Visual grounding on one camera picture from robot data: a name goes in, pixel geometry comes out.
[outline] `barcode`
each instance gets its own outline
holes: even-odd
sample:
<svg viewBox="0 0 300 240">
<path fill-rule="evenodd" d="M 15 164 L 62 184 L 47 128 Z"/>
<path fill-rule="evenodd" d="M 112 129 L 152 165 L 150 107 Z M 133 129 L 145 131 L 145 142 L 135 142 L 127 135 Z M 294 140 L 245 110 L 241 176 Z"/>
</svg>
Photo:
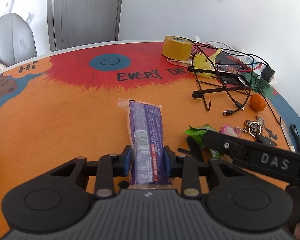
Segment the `barcode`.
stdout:
<svg viewBox="0 0 300 240">
<path fill-rule="evenodd" d="M 137 142 L 137 150 L 149 150 L 148 133 L 146 130 L 137 130 L 134 132 L 134 138 Z"/>
</svg>

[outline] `painted table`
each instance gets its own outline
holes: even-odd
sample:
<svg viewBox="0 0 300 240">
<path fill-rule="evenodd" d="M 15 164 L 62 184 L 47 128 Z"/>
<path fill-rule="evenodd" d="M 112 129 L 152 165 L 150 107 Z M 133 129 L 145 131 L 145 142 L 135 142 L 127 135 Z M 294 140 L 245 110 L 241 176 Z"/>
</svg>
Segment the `painted table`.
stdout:
<svg viewBox="0 0 300 240">
<path fill-rule="evenodd" d="M 206 96 L 212 100 L 211 110 L 206 111 L 202 100 L 191 97 L 198 90 L 194 75 L 168 63 L 161 54 L 162 45 L 131 41 L 81 46 L 36 57 L 0 73 L 0 203 L 11 188 L 77 156 L 92 161 L 121 153 L 129 137 L 127 113 L 117 106 L 119 98 L 162 105 L 164 144 L 175 152 L 191 150 L 184 133 L 189 125 L 243 128 L 244 121 L 256 115 L 266 122 L 269 132 L 264 136 L 277 147 L 289 149 L 268 107 L 257 113 L 247 104 L 244 111 L 223 116 L 234 105 L 222 92 Z M 295 123 L 300 135 L 300 118 L 289 104 L 272 88 L 264 93 L 277 118 L 281 116 L 288 126 Z M 231 94 L 240 102 L 246 97 Z M 253 140 L 248 134 L 242 137 Z M 209 154 L 203 152 L 203 156 L 207 159 Z M 287 185 L 259 176 L 282 188 Z M 122 179 L 116 178 L 115 184 Z M 90 192 L 93 183 L 90 179 Z M 174 180 L 174 187 L 180 187 L 180 179 Z M 202 190 L 207 192 L 204 178 Z M 0 236 L 7 230 L 0 207 Z"/>
</svg>

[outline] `white cable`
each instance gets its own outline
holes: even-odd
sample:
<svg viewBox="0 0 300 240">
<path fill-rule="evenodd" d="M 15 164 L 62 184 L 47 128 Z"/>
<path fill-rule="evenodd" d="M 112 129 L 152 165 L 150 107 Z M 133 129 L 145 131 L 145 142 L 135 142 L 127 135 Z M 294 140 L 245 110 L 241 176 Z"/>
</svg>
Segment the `white cable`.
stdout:
<svg viewBox="0 0 300 240">
<path fill-rule="evenodd" d="M 224 43 L 224 42 L 221 42 L 221 41 L 207 41 L 207 42 L 204 42 L 204 43 L 205 43 L 205 44 L 207 44 L 207 43 L 219 43 L 219 44 L 223 44 L 223 45 L 227 46 L 229 49 L 235 50 L 234 48 L 232 48 L 232 47 L 229 46 L 228 44 L 226 44 L 226 43 Z"/>
</svg>

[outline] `snack bar wrapper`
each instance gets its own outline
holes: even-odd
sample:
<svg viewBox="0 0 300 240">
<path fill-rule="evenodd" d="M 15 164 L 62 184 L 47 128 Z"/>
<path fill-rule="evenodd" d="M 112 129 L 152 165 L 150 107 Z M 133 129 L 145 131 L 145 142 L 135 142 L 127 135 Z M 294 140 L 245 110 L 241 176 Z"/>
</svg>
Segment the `snack bar wrapper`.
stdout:
<svg viewBox="0 0 300 240">
<path fill-rule="evenodd" d="M 128 132 L 134 156 L 132 188 L 170 185 L 165 167 L 161 106 L 125 99 L 120 99 L 118 105 L 128 110 Z"/>
</svg>

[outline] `blue circle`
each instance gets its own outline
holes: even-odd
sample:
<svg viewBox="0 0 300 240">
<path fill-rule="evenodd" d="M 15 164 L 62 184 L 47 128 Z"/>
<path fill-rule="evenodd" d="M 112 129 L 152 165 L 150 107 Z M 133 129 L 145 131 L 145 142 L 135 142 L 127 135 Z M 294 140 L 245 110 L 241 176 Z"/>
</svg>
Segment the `blue circle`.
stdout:
<svg viewBox="0 0 300 240">
<path fill-rule="evenodd" d="M 130 59 L 121 54 L 103 54 L 90 60 L 89 65 L 96 70 L 114 71 L 130 66 Z"/>
</svg>

